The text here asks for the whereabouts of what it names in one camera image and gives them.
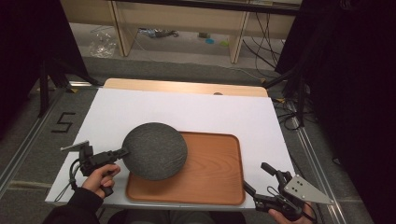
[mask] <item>black sleeve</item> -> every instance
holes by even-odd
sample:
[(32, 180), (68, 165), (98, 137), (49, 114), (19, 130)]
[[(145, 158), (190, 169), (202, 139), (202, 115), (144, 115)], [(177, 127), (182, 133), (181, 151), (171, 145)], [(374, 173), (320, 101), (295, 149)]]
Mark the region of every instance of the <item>black sleeve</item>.
[(98, 224), (99, 220), (95, 213), (102, 203), (103, 199), (92, 191), (78, 188), (69, 203), (54, 208), (43, 224)]

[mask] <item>wooden board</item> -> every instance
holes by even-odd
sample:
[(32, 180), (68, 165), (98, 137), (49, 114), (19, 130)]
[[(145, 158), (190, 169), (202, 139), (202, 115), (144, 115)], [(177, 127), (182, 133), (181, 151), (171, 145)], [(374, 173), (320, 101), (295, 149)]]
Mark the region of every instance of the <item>wooden board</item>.
[(181, 133), (188, 147), (179, 173), (160, 181), (129, 174), (133, 201), (238, 205), (245, 201), (238, 139), (229, 134)]

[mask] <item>person's left hand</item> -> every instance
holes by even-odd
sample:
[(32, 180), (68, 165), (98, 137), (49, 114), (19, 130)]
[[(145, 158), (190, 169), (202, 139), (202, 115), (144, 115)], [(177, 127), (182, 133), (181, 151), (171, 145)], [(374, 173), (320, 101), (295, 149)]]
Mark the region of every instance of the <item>person's left hand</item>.
[(105, 193), (100, 189), (100, 186), (113, 188), (115, 182), (113, 176), (120, 172), (120, 167), (117, 164), (108, 164), (98, 168), (84, 181), (82, 187), (97, 194), (102, 199), (105, 198)]

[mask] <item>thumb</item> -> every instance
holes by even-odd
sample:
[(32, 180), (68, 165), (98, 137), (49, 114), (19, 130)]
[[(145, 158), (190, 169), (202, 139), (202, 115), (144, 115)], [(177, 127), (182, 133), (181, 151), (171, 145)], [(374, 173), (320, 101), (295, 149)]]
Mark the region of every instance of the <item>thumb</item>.
[(270, 209), (268, 214), (280, 224), (290, 223), (280, 212), (276, 211), (275, 209)]

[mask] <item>black mechanical device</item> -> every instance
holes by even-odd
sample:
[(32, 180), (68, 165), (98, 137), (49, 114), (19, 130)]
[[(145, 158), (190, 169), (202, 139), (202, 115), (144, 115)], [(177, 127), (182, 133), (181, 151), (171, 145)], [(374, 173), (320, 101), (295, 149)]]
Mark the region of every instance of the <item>black mechanical device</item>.
[(273, 192), (270, 193), (272, 193), (274, 197), (270, 197), (257, 194), (253, 187), (246, 181), (244, 182), (244, 189), (253, 197), (257, 211), (268, 212), (270, 209), (275, 209), (290, 221), (295, 221), (301, 216), (305, 216), (315, 223), (316, 220), (303, 210), (305, 202), (333, 203), (333, 200), (298, 175), (292, 177), (290, 172), (281, 172), (265, 162), (262, 163), (262, 169), (269, 175), (275, 175), (279, 182), (279, 186), (277, 191), (272, 187), (267, 188), (269, 192), (270, 189), (273, 190)]
[[(94, 170), (102, 166), (105, 166), (107, 164), (113, 164), (115, 161), (121, 159), (123, 156), (129, 153), (129, 151), (123, 147), (115, 151), (110, 150), (107, 152), (101, 152), (93, 155), (93, 147), (90, 146), (89, 141), (84, 141), (70, 147), (62, 147), (61, 150), (79, 152), (76, 162), (79, 162), (79, 169), (84, 176), (91, 175)], [(70, 184), (72, 186), (72, 189), (77, 188), (76, 179), (72, 175), (70, 176)], [(105, 193), (106, 197), (113, 193), (113, 189), (110, 187), (101, 186), (100, 188)]]

